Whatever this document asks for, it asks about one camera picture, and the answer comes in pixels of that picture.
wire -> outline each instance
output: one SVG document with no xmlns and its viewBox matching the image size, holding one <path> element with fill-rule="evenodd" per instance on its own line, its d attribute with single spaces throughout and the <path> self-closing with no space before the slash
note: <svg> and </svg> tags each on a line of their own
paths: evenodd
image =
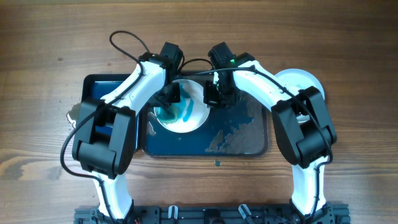
<svg viewBox="0 0 398 224">
<path fill-rule="evenodd" d="M 194 73 L 193 75 L 204 75 L 207 73 L 212 73 L 212 72 L 221 72 L 221 71 L 228 71 L 228 70 L 240 70 L 240 71 L 249 71 L 249 72 L 254 72 L 257 73 L 261 76 L 263 76 L 264 78 L 267 78 L 268 80 L 270 80 L 274 85 L 276 85 L 278 88 L 280 88 L 284 93 L 288 94 L 292 100 L 298 104 L 298 106 L 304 110 L 304 112 L 306 112 L 306 114 L 309 115 L 310 119 L 312 120 L 312 122 L 314 123 L 315 127 L 317 128 L 318 132 L 320 133 L 323 143 L 327 149 L 329 158 L 326 162 L 321 162 L 317 165 L 317 167 L 315 168 L 315 172 L 316 174 L 316 187 L 315 187 L 315 202 L 310 214 L 310 220 L 313 220 L 313 217 L 315 215 L 315 212 L 317 210 L 317 206 L 318 206 L 318 201 L 319 201 L 319 193 L 320 193 L 320 168 L 321 166 L 330 164 L 333 161 L 333 153 L 331 151 L 331 146 L 325 136 L 325 133 L 323 133 L 322 128 L 320 127 L 320 125 L 318 124 L 318 121 L 316 121 L 316 119 L 313 117 L 313 115 L 311 114 L 311 112 L 308 110 L 308 108 L 299 100 L 297 99 L 297 97 L 292 94 L 290 91 L 288 91 L 288 89 L 284 86 L 282 86 L 281 84 L 279 84 L 277 81 L 275 81 L 273 78 L 269 77 L 268 75 L 260 72 L 259 70 L 255 69 L 255 68 L 221 68 L 221 69 L 216 69 L 216 70 L 212 70 L 212 71 L 205 71 L 205 72 L 198 72 L 198 73 Z"/>
<path fill-rule="evenodd" d="M 99 183 L 99 186 L 101 188 L 101 192 L 102 192 L 102 196 L 104 199 L 104 203 L 105 203 L 105 207 L 106 207 L 106 211 L 108 212 L 108 215 L 112 221 L 112 223 L 116 223 L 115 219 L 113 218 L 113 214 L 111 213 L 111 209 L 109 206 L 109 202 L 108 202 L 108 198 L 106 197 L 106 192 L 105 192 L 105 187 L 104 187 L 104 181 L 101 180 L 99 177 L 93 176 L 93 175 L 88 175 L 88 174 L 79 174 L 76 173 L 72 170 L 70 170 L 66 164 L 65 164 L 65 151 L 67 149 L 68 143 L 70 142 L 70 140 L 72 139 L 72 137 L 77 133 L 77 131 L 85 124 L 87 123 L 87 121 L 89 121 L 91 118 L 98 116 L 100 113 L 102 113 L 105 109 L 109 108 L 113 103 L 117 102 L 118 100 L 120 100 L 143 76 L 144 74 L 144 66 L 141 64 L 141 62 L 135 58 L 134 56 L 132 56 L 131 54 L 127 53 L 126 51 L 124 51 L 123 49 L 119 48 L 116 44 L 113 43 L 112 41 L 112 37 L 115 34 L 118 33 L 125 33 L 125 34 L 130 34 L 132 36 L 134 36 L 136 39 L 138 39 L 143 46 L 145 47 L 145 49 L 149 52 L 149 49 L 147 48 L 146 44 L 140 39 L 138 38 L 138 36 L 136 36 L 135 34 L 128 32 L 128 31 L 124 31 L 124 30 L 118 30 L 113 32 L 110 36 L 109 36 L 109 41 L 111 42 L 111 45 L 116 48 L 118 51 L 122 52 L 123 54 L 127 55 L 129 58 L 133 59 L 135 62 L 137 62 L 138 66 L 140 66 L 140 73 L 137 77 L 137 79 L 131 84 L 129 85 L 124 91 L 122 91 L 117 97 L 115 97 L 115 99 L 111 100 L 109 103 L 103 105 L 102 107 L 98 108 L 96 111 L 92 112 L 91 114 L 89 114 L 87 117 L 85 117 L 80 123 L 78 123 L 76 125 L 76 128 L 68 135 L 68 137 L 66 138 L 65 142 L 63 143 L 63 146 L 61 148 L 61 153 L 60 153 L 60 161 L 61 161 L 61 166 L 63 169 L 65 169 L 65 171 L 67 171 L 69 174 L 74 175 L 76 177 L 84 177 L 84 178 L 91 178 L 94 180 L 97 180 Z"/>
<path fill-rule="evenodd" d="M 202 62 L 207 62 L 207 63 L 209 63 L 209 64 L 211 65 L 211 69 L 214 70 L 214 66 L 213 66 L 213 64 L 212 64 L 211 61 L 209 61 L 209 60 L 207 60 L 207 59 L 203 59 L 203 58 L 195 58 L 195 59 L 187 60 L 187 62 L 183 62 L 182 65 L 180 66 L 180 68 L 178 68 L 177 74 L 179 73 L 179 74 L 181 74 L 181 75 L 188 75 L 188 74 L 182 73 L 182 72 L 181 72 L 181 69 L 182 69 L 184 66 L 186 66 L 188 63 L 197 62 L 197 61 L 202 61 Z"/>
</svg>

wooden tabletop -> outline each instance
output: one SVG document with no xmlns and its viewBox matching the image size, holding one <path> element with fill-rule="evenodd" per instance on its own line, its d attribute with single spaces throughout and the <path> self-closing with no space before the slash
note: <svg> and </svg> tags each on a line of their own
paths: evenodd
<svg viewBox="0 0 398 224">
<path fill-rule="evenodd" d="M 71 223 L 75 208 L 98 204 L 93 181 L 68 175 L 59 153 L 71 131 L 65 115 L 80 101 L 83 79 L 136 66 L 109 44 L 118 29 L 136 33 L 152 52 L 168 41 L 187 59 L 206 58 L 225 41 L 272 73 L 314 74 L 338 135 L 325 171 L 327 200 L 349 204 L 353 223 L 398 223 L 396 1 L 54 2 L 65 3 L 0 5 L 0 223 Z M 144 53 L 130 36 L 115 42 L 135 56 Z M 127 170 L 135 204 L 288 203 L 292 169 L 270 122 L 270 149 L 257 159 L 221 158 L 216 167 L 214 158 L 138 152 Z M 81 170 L 70 147 L 67 164 Z"/>
</svg>

robotic arm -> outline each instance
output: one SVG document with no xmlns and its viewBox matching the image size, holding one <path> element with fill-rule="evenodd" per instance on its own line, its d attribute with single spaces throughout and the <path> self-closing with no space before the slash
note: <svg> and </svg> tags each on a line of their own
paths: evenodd
<svg viewBox="0 0 398 224">
<path fill-rule="evenodd" d="M 204 102 L 214 107 L 231 107 L 239 100 L 240 91 L 246 91 L 260 101 L 272 113 L 275 136 L 282 155 L 292 164 L 294 192 L 292 205 L 303 222 L 313 210 L 317 172 L 315 168 L 328 159 L 321 134 L 311 121 L 299 124 L 296 117 L 305 113 L 270 79 L 290 91 L 304 102 L 316 122 L 322 128 L 329 144 L 336 142 L 336 133 L 331 122 L 322 94 L 313 86 L 301 90 L 288 85 L 263 69 L 258 61 L 245 53 L 235 56 L 223 42 L 212 48 L 209 57 L 215 69 L 215 81 L 207 82 Z M 166 43 L 160 54 L 145 53 L 140 57 L 144 76 L 122 98 L 104 113 L 92 118 L 76 133 L 72 155 L 80 161 L 84 170 L 104 181 L 104 187 L 113 217 L 117 220 L 130 220 L 134 202 L 127 189 L 125 171 L 132 159 L 135 139 L 135 116 L 150 101 L 155 106 L 167 107 L 179 102 L 179 86 L 172 84 L 177 74 L 182 52 L 178 46 Z M 251 68 L 234 70 L 233 68 Z M 96 111 L 103 103 L 110 102 L 134 82 L 141 72 L 139 66 L 132 75 L 102 100 L 85 100 L 81 105 L 80 120 Z M 96 132 L 96 126 L 111 125 L 111 136 Z M 316 211 L 326 204 L 323 196 L 323 171 L 319 175 L 319 201 Z M 104 204 L 102 191 L 96 184 L 100 198 L 98 210 L 109 214 Z"/>
</svg>

